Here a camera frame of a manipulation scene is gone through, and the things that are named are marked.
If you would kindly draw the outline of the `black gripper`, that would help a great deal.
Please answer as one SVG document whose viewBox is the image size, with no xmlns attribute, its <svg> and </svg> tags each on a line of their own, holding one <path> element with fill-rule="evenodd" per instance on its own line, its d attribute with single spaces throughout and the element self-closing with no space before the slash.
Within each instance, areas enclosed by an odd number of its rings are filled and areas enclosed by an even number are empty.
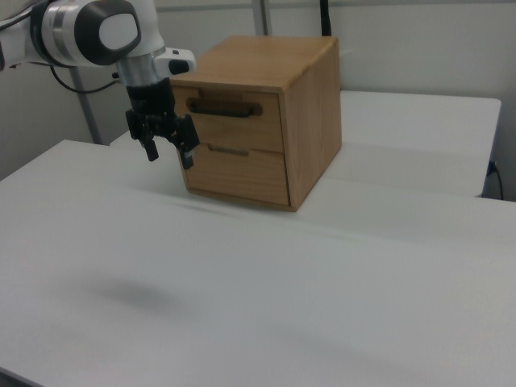
<svg viewBox="0 0 516 387">
<path fill-rule="evenodd" d="M 194 166 L 194 149 L 200 144 L 194 121 L 189 114 L 177 115 L 169 79 L 146 86 L 128 86 L 131 109 L 126 112 L 131 138 L 138 140 L 148 160 L 158 159 L 154 137 L 162 137 L 180 151 L 181 166 Z"/>
</svg>

